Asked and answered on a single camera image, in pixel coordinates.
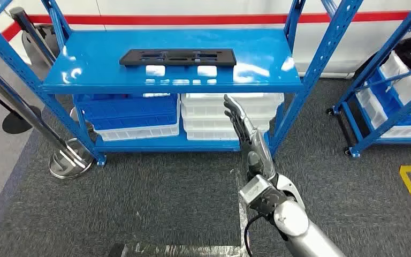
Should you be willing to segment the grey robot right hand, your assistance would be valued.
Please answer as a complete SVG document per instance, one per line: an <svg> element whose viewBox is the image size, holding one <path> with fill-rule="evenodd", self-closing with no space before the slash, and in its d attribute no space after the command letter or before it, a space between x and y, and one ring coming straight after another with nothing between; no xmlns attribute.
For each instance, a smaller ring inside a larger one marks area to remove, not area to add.
<svg viewBox="0 0 411 257"><path fill-rule="evenodd" d="M263 133L253 125L243 107L233 97L224 95L224 114L230 119L239 139L242 153L243 170L247 179L261 175L272 180L275 175L275 166Z"/></svg>

